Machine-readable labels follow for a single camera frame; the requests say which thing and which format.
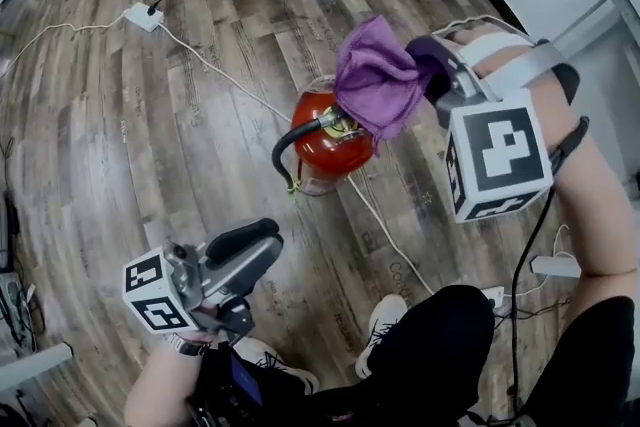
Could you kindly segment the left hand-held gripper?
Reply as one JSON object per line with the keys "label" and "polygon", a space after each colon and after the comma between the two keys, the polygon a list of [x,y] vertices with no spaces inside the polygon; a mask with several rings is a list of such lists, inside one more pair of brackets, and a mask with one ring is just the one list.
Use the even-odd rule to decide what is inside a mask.
{"label": "left hand-held gripper", "polygon": [[207,248],[168,241],[124,267],[123,300],[151,333],[195,330],[234,345],[254,327],[245,296],[280,256],[279,230],[260,218],[217,235]]}

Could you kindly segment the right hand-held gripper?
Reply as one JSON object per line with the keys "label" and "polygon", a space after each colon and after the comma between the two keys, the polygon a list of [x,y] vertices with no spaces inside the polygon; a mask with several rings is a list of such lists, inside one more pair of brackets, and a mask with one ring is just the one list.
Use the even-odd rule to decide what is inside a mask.
{"label": "right hand-held gripper", "polygon": [[541,40],[483,78],[473,70],[474,59],[516,43],[479,40],[456,53],[434,36],[421,36],[405,47],[418,71],[429,72],[424,97],[448,131],[444,165],[458,223],[519,211],[552,184],[530,87],[562,67],[562,55]]}

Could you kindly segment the person's right hand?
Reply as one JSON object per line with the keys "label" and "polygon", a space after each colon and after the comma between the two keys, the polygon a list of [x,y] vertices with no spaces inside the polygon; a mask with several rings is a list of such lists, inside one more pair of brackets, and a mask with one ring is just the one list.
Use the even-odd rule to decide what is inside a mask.
{"label": "person's right hand", "polygon": [[[498,26],[483,24],[471,29],[461,29],[456,31],[452,34],[452,41],[454,42],[454,46],[463,47],[470,45],[476,39],[479,39],[484,35],[503,32],[504,30]],[[530,50],[531,46],[528,45],[507,47],[494,52],[490,56],[479,61],[473,69],[479,77],[484,78],[520,55],[528,53]]]}

